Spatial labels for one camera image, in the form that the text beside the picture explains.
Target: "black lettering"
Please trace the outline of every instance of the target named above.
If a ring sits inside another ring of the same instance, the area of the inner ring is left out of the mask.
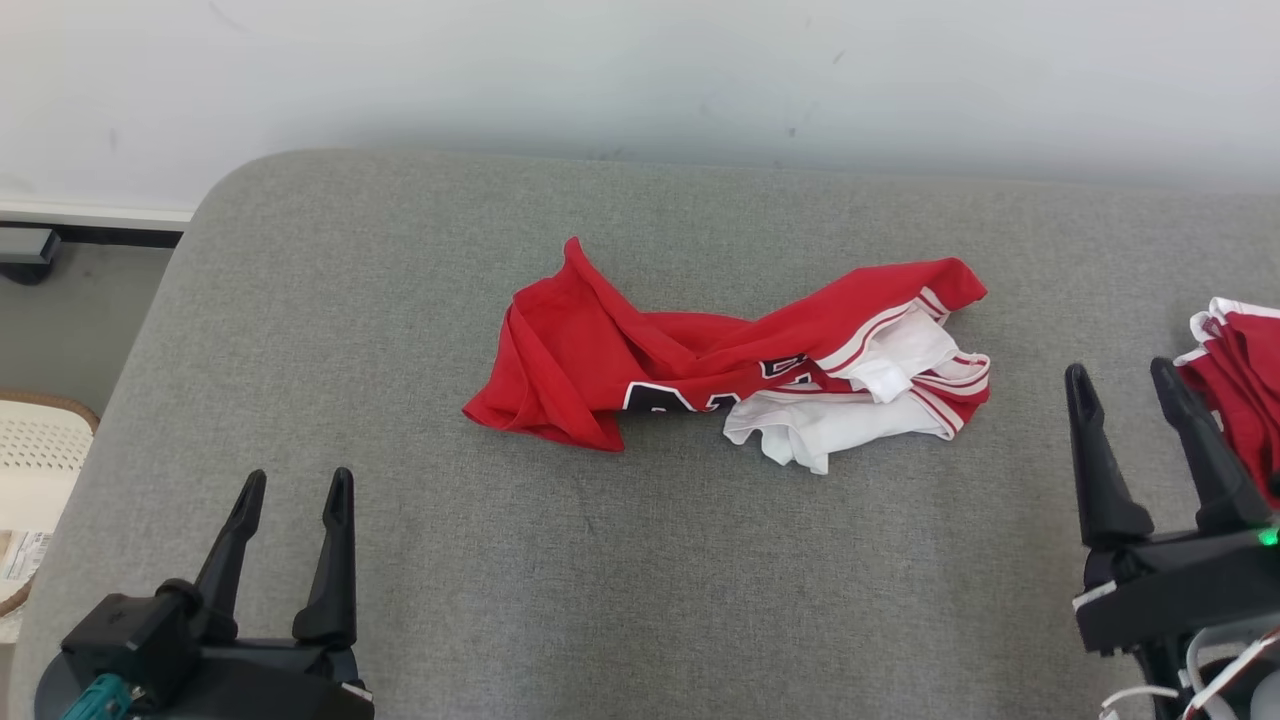
[[[804,352],[800,355],[778,357],[777,360],[760,360],[760,373],[764,375],[764,379],[772,379],[786,374],[787,370],[795,369],[796,365],[804,363]]]
[[[721,409],[730,410],[735,405],[737,405],[739,400],[741,398],[737,396],[737,393],[733,392],[726,392],[723,395],[713,395],[710,396],[710,398],[707,400],[707,411],[709,413],[712,410],[721,410]]]
[[[622,400],[623,410],[644,410],[649,413],[692,413],[694,406],[680,391],[671,387],[649,383],[631,383],[627,396]]]

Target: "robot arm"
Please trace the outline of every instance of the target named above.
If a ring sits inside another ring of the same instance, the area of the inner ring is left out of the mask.
[[[1244,664],[1219,666],[1233,673],[1231,692],[1212,707],[1201,700],[1193,711],[1189,705],[1201,689],[1196,655],[1198,642],[1215,633],[1256,639],[1256,655],[1275,642],[1266,635],[1280,625],[1277,530],[1262,495],[1172,363],[1157,357],[1151,374],[1199,496],[1197,529],[1155,534],[1151,515],[1129,496],[1088,373],[1082,365],[1068,368],[1080,539],[1089,548],[1084,592],[1073,602],[1076,624],[1087,651],[1133,655],[1147,683],[1166,691],[1152,693],[1161,720],[1201,707],[1216,708],[1211,720],[1245,720],[1256,706],[1254,691],[1271,674],[1267,661],[1247,659],[1253,665],[1248,678],[1234,676]]]
[[[244,547],[257,532],[266,474],[244,482],[196,583],[154,597],[109,594],[67,635],[41,678],[37,720],[369,720],[356,642],[355,480],[339,468],[321,515],[324,546],[293,639],[238,639]]]

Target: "floor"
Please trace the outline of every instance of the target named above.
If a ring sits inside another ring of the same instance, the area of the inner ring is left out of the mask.
[[[78,400],[100,416],[172,250],[64,243],[36,287],[0,278],[0,387]],[[13,646],[0,644],[0,720]]]

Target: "teal connector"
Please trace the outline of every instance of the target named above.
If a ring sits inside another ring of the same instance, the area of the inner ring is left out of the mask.
[[[119,675],[99,675],[63,714],[63,720],[123,720],[132,703],[129,688]]]

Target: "gray cushioned table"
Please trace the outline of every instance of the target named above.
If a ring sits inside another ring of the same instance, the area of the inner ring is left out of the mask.
[[[511,293],[572,234],[641,309],[744,316],[858,265],[956,255],[991,295],[948,329],[993,359],[992,400],[951,443],[878,441],[826,478],[735,447],[718,416],[627,419],[621,455],[468,423]],[[1274,197],[422,152],[252,163],[201,205],[111,398],[35,589],[14,717],[104,594],[196,574],[260,466],[238,618],[287,637],[340,464],[379,717],[1092,717],[1138,674],[1075,633],[1062,370],[1088,364],[1157,524],[1190,527],[1147,363],[1190,347],[1213,295],[1280,305],[1277,234]]]

